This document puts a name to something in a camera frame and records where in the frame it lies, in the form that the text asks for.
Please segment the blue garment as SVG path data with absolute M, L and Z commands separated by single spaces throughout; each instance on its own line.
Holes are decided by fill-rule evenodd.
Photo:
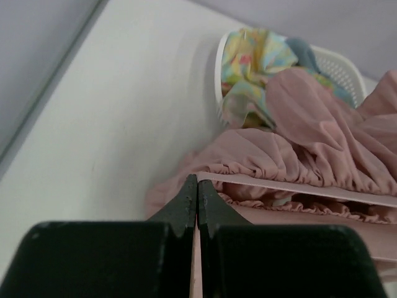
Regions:
M 314 51 L 306 41 L 301 38 L 289 37 L 285 42 L 297 56 L 299 66 L 321 73 Z

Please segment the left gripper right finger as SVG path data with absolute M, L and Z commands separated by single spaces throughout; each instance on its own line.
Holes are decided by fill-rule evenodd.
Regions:
M 197 191 L 204 297 L 385 297 L 367 247 L 341 225 L 254 225 L 213 184 Z

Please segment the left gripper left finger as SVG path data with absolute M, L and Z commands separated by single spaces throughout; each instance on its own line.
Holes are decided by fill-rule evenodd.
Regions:
M 188 297 L 198 182 L 145 221 L 40 222 L 25 234 L 2 297 Z

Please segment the yellow floral garment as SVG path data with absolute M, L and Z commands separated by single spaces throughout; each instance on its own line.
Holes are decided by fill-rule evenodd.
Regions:
M 322 71 L 298 65 L 287 38 L 267 29 L 242 28 L 230 33 L 221 60 L 221 112 L 235 127 L 267 127 L 275 123 L 267 108 L 268 81 L 278 72 L 301 68 L 336 97 L 354 107 L 350 94 Z

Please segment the pink skirt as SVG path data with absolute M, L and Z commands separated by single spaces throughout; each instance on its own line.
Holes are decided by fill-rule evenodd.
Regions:
M 152 217 L 185 180 L 210 181 L 254 225 L 341 225 L 362 239 L 382 282 L 396 278 L 396 72 L 351 108 L 300 69 L 269 81 L 272 130 L 229 129 L 147 194 Z M 202 292 L 200 234 L 193 292 Z

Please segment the white laundry basket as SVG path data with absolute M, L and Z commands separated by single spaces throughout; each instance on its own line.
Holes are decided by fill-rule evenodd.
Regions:
M 221 112 L 221 101 L 223 99 L 221 92 L 221 60 L 230 33 L 232 31 L 225 33 L 220 39 L 216 50 L 214 67 L 216 114 L 224 127 L 227 126 L 227 122 L 223 119 Z M 311 48 L 320 70 L 350 94 L 355 108 L 361 105 L 367 97 L 367 89 L 358 68 L 348 58 L 339 53 L 315 45 L 312 45 Z

